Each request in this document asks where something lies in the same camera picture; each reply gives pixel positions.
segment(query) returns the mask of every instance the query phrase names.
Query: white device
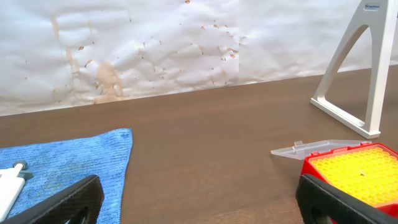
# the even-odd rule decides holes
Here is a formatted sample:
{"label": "white device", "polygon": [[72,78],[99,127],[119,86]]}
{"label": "white device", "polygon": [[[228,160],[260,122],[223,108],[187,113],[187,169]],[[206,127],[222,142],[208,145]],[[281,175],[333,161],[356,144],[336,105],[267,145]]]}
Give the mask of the white device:
{"label": "white device", "polygon": [[[397,22],[398,0],[362,0],[322,78],[311,103],[367,139],[380,135],[379,125]],[[365,122],[325,99],[340,65],[361,34],[372,35],[372,72]]]}
{"label": "white device", "polygon": [[33,177],[25,161],[17,161],[14,167],[0,170],[0,222],[4,221],[14,205],[25,180]]}

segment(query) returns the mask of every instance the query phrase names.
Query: white backdrop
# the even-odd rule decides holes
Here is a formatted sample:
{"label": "white backdrop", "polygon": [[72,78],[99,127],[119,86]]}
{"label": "white backdrop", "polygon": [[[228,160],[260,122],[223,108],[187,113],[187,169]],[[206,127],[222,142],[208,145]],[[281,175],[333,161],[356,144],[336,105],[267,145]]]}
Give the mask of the white backdrop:
{"label": "white backdrop", "polygon": [[[319,75],[358,3],[0,1],[0,115]],[[366,31],[341,70],[370,64]]]}

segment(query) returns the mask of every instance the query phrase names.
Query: blue towel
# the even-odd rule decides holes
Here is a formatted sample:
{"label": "blue towel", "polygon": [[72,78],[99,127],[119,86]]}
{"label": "blue towel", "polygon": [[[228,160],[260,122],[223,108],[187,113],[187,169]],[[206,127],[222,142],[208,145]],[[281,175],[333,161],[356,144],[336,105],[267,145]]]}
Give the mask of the blue towel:
{"label": "blue towel", "polygon": [[131,130],[117,129],[91,138],[0,149],[0,169],[11,168],[15,161],[23,159],[34,175],[26,182],[8,217],[96,174],[105,194],[97,223],[120,223],[131,148]]}

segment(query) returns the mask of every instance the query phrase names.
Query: tabletop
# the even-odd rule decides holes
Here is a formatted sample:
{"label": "tabletop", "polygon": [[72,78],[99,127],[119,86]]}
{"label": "tabletop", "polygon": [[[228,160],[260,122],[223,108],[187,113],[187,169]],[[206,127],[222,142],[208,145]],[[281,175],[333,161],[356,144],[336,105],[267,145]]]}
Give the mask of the tabletop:
{"label": "tabletop", "polygon": [[[374,142],[398,149],[398,66]],[[302,223],[302,161],[273,149],[360,135],[310,104],[321,76],[0,117],[0,147],[132,128],[122,202],[130,223]],[[326,97],[364,119],[370,70],[344,72]]]}

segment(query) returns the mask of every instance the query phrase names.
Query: transparent lid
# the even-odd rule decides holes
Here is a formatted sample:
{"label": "transparent lid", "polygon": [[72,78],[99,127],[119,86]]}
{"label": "transparent lid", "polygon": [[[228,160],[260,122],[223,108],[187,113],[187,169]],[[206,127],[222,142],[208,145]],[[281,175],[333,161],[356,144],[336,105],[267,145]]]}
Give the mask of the transparent lid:
{"label": "transparent lid", "polygon": [[371,141],[357,141],[357,140],[324,140],[313,143],[303,144],[302,141],[294,143],[292,147],[286,147],[283,149],[272,150],[271,153],[277,156],[288,157],[292,159],[305,159],[307,156],[311,156],[312,152],[328,152],[332,149],[338,149],[340,147],[347,146],[360,146],[361,143]]}

